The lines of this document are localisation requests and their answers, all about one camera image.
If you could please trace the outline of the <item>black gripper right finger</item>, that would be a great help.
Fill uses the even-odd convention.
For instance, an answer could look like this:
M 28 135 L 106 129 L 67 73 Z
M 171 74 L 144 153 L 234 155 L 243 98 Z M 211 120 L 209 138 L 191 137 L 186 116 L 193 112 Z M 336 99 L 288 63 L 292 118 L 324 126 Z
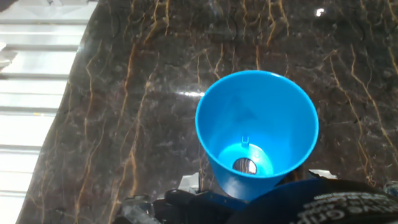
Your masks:
M 329 170 L 310 169 L 308 171 L 307 179 L 331 179 L 337 180 L 338 177 L 333 175 Z

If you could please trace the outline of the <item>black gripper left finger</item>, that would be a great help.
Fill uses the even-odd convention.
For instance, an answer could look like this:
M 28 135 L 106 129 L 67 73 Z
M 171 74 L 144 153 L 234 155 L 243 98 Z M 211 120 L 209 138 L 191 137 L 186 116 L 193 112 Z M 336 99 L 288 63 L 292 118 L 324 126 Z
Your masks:
M 200 190 L 199 174 L 185 175 L 176 189 L 154 201 L 155 218 L 166 224 L 224 224 L 247 205 L 212 190 Z

